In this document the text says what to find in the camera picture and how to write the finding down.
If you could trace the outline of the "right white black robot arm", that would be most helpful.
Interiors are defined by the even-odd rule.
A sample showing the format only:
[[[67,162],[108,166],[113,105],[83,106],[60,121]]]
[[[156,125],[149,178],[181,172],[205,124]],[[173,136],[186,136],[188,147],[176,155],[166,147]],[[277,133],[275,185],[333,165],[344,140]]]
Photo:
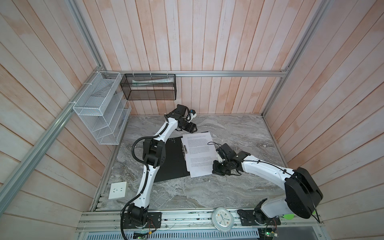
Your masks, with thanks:
[[[213,162],[213,174],[230,176],[232,170],[237,171],[238,175],[241,172],[249,173],[268,180],[285,191],[280,197],[263,199],[258,203],[253,213],[257,224],[265,225],[273,218],[286,214],[320,220],[317,206],[324,196],[306,169],[280,167],[246,152],[218,153],[218,157]]]

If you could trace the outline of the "white printed paper stack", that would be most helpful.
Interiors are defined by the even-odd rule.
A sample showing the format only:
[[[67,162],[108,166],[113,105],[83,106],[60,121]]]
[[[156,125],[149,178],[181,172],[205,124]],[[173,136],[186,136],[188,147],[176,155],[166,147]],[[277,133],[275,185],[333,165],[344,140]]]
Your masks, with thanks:
[[[182,143],[188,148],[185,159],[191,178],[211,175],[213,161],[218,159],[211,133],[183,135]]]

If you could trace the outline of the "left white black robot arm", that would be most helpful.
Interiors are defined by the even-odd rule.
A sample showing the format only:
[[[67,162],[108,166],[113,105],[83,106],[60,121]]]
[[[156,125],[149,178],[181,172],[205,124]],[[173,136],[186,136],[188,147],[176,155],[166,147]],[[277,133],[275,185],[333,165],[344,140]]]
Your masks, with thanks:
[[[133,158],[144,165],[143,176],[137,195],[122,209],[122,221],[138,228],[147,224],[150,194],[160,166],[166,160],[166,142],[173,131],[195,133],[198,129],[192,119],[197,116],[195,110],[184,105],[177,105],[176,109],[165,114],[165,122],[153,136],[137,139],[132,145]]]

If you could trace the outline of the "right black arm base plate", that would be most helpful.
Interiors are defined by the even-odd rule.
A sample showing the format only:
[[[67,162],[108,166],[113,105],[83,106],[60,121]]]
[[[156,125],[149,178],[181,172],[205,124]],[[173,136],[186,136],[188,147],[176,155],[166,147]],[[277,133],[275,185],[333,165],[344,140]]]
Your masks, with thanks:
[[[255,210],[237,210],[242,226],[279,226],[281,220],[279,217],[268,218],[262,211]]]

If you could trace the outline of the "blue black file folder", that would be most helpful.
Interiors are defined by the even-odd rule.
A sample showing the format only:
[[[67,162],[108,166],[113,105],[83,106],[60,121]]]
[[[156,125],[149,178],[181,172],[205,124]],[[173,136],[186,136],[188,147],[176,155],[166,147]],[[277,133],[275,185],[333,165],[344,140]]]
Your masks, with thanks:
[[[187,171],[182,137],[170,138],[166,143],[166,160],[157,173],[155,182],[190,176]]]

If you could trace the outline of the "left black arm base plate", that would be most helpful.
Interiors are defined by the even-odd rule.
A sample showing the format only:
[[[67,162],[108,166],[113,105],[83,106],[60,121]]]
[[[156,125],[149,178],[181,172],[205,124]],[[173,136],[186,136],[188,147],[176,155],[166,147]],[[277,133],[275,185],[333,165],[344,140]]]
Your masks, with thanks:
[[[144,229],[151,228],[157,229],[161,227],[162,212],[149,212],[147,215],[146,224],[135,223],[132,217],[129,217],[128,213],[124,213],[123,228],[124,229]]]

